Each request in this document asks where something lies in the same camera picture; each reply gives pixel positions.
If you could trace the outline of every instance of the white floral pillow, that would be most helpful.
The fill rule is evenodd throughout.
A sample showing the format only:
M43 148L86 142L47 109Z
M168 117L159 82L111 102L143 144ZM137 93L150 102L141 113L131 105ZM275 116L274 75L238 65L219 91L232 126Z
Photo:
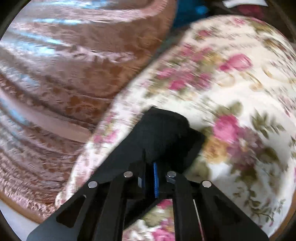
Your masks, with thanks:
M213 181L271 236L295 190L295 59L289 42L262 21L228 15L193 23L177 46L117 95L56 205L156 106L184 115L207 135L187 178Z

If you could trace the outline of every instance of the metal screw head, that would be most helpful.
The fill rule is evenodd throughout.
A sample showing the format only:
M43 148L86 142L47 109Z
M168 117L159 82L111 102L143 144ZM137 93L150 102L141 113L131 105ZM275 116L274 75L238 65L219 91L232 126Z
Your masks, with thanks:
M177 175L177 173L174 172L174 171L169 171L169 172L167 173L167 175L168 175L168 177L174 178L174 177Z
M212 186L212 183L210 181L203 181L202 182L202 185L205 187L205 188L209 188Z
M133 173L131 171L127 171L123 175L124 175L124 177L132 177Z
M95 188L95 187L97 187L97 185L98 185L98 183L96 181L91 181L91 182L89 182L88 187Z

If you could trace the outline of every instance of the blue component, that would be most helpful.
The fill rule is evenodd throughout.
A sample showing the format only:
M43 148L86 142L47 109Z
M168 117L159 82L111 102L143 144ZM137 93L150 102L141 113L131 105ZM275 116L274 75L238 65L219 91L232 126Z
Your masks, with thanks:
M204 0L178 0L178 10L173 28L182 27L208 16Z
M154 172L154 196L155 198L159 197L159 180L158 180L158 174L157 174L157 165L156 162L153 163L153 172Z
M209 9L206 6L199 6L195 8L195 11L199 15L205 15L209 12Z

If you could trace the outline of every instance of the black fabric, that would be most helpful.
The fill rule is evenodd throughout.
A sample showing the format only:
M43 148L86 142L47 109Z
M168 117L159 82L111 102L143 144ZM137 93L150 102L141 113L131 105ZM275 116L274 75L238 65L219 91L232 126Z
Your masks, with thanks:
M165 161L172 170L182 173L204 141L204 135L191 129L184 116L152 107L98 168L96 176L100 183L111 181L140 160L148 164Z
M1 241L21 241L12 228L7 223L0 211L0 240Z
M0 1L0 39L4 35L6 29L31 0L1 0Z

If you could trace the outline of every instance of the green leaf print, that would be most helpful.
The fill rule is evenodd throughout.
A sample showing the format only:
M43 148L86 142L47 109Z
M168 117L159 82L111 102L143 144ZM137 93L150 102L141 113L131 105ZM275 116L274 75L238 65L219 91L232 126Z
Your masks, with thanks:
M254 200L252 200L252 199L251 199L251 201L252 201L252 205L253 205L254 207L258 207L258 206L260 206L260 204L261 204L261 202L259 202L259 201L254 201Z
M296 139L294 139L293 137L291 137L291 142L289 144L289 147L294 147L296 148Z
M231 105L229 107L229 111L234 116L239 116L242 113L242 109L243 109L243 106L242 106L241 102L239 102L239 101L235 102L233 105Z
M263 113L261 116L256 110L255 117L251 116L252 126L256 131L259 131L266 139L269 139L269 133L276 133L279 135L280 131L285 131L281 124L276 123L273 117L268 124L268 113Z
M276 151L271 147L265 147L262 152L257 155L257 159L265 164L276 163L282 171L285 170Z
M161 223L161 221L170 217L168 212L157 212L157 208L153 208L142 219L146 222L147 226L155 227Z
M257 172L253 167L242 171L240 177L248 188L251 188L251 186L258 180Z
M220 106L216 109L215 113L216 113L217 116L221 116L221 115L230 115L230 114L231 114L230 110L229 110L227 107L222 106L222 105L220 105Z
M251 197L256 197L257 195L256 195L256 193L253 190L250 190L250 196Z
M207 167L205 162L198 161L194 166L195 173L203 179L208 179L210 175L210 169Z
M233 166L233 167L231 168L230 174L234 174L236 170L237 170L237 169Z
M159 92L159 89L163 88L165 85L165 81L160 81L156 77L151 79L151 85L147 88L145 98L149 99L152 96L156 95Z
M264 23L264 22L259 23L254 20L251 20L251 19L249 19L248 21L249 21L250 25L254 28L254 31L256 33L266 32L266 33L271 34L273 32L273 27Z
M206 126L200 130L206 137L210 137L213 134L213 127Z
M179 65L181 61L182 61L181 59L174 58L169 60L168 63L172 65Z

